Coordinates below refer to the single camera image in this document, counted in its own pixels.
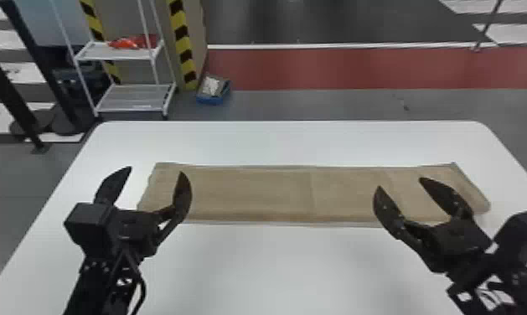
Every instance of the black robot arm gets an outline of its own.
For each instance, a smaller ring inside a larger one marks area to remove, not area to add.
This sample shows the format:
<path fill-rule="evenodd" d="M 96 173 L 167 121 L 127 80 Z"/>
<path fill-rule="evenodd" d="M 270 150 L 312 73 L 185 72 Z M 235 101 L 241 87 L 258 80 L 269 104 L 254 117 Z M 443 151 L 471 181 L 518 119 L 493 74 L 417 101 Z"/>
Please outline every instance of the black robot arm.
<path fill-rule="evenodd" d="M 159 245 L 183 222 L 192 200 L 187 176 L 180 173 L 173 204 L 155 212 L 118 209 L 118 199 L 131 168 L 106 178 L 92 204 L 77 204 L 64 222 L 85 259 L 64 315 L 126 315 L 134 292 L 146 298 L 146 283 L 138 266 L 156 254 Z"/>
<path fill-rule="evenodd" d="M 378 187 L 373 208 L 380 223 L 430 271 L 451 279 L 447 294 L 463 314 L 527 315 L 527 211 L 509 218 L 492 241 L 454 189 L 429 178 L 420 178 L 420 184 L 449 214 L 448 222 L 430 226 L 410 221 Z M 504 294 L 510 302 L 500 298 Z"/>

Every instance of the white wire shelf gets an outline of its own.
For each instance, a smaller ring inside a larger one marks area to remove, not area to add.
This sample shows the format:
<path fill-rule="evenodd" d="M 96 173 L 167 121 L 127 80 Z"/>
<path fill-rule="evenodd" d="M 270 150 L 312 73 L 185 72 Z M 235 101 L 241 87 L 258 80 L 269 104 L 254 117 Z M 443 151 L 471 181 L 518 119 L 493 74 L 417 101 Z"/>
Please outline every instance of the white wire shelf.
<path fill-rule="evenodd" d="M 158 40 L 158 46 L 154 49 L 116 49 L 109 46 L 107 42 L 89 42 L 75 56 L 78 61 L 89 60 L 150 60 L 156 59 L 165 43 Z"/>
<path fill-rule="evenodd" d="M 96 110 L 98 112 L 161 111 L 166 116 L 174 91 L 174 84 L 111 85 L 97 104 Z"/>

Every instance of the yellow and black striped pole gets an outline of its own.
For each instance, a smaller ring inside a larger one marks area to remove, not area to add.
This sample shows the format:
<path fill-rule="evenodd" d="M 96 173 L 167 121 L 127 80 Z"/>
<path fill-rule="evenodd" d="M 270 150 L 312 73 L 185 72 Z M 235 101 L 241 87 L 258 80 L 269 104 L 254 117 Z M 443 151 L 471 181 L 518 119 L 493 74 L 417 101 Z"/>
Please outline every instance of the yellow and black striped pole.
<path fill-rule="evenodd" d="M 199 77 L 193 59 L 193 45 L 189 37 L 183 0 L 166 0 L 166 2 L 171 14 L 171 27 L 175 34 L 175 47 L 185 81 L 185 90 L 195 90 L 199 84 Z"/>
<path fill-rule="evenodd" d="M 97 15 L 93 0 L 80 0 L 80 4 L 93 37 L 97 41 L 104 42 L 105 31 L 103 30 L 103 24 Z M 115 83 L 120 84 L 121 76 L 118 72 L 118 68 L 115 66 L 115 63 L 112 60 L 105 60 L 105 67 L 106 72 L 111 76 L 112 80 L 115 81 Z"/>

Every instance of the beige towel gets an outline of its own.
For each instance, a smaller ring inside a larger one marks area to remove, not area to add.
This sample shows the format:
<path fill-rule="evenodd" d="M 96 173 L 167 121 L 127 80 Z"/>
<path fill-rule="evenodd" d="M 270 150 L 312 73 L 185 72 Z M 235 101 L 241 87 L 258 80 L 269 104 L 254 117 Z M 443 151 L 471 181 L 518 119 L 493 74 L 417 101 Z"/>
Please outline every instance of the beige towel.
<path fill-rule="evenodd" d="M 189 177 L 188 219 L 260 222 L 371 222 L 373 194 L 382 186 L 409 219 L 448 219 L 423 187 L 428 177 L 456 189 L 477 213 L 489 202 L 456 164 L 416 168 L 205 167 L 157 163 L 138 209 L 171 204 L 179 171 Z"/>

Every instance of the red object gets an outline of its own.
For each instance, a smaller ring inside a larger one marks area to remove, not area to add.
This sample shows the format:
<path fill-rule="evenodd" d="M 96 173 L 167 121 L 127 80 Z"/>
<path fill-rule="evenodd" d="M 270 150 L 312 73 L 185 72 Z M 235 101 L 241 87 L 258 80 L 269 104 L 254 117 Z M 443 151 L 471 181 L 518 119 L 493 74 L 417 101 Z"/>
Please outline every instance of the red object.
<path fill-rule="evenodd" d="M 527 47 L 210 50 L 235 90 L 527 89 Z"/>
<path fill-rule="evenodd" d="M 158 46 L 158 36 L 156 34 L 149 34 L 148 37 L 150 39 L 150 45 L 152 48 L 156 48 L 156 46 Z M 109 46 L 115 49 L 146 49 L 147 41 L 145 35 L 138 35 L 113 40 L 109 43 Z"/>
<path fill-rule="evenodd" d="M 156 48 L 158 46 L 158 36 L 156 34 L 149 34 L 148 37 L 150 38 L 150 45 L 152 48 Z M 133 37 L 134 43 L 138 45 L 140 48 L 147 48 L 147 41 L 145 35 L 139 35 Z"/>

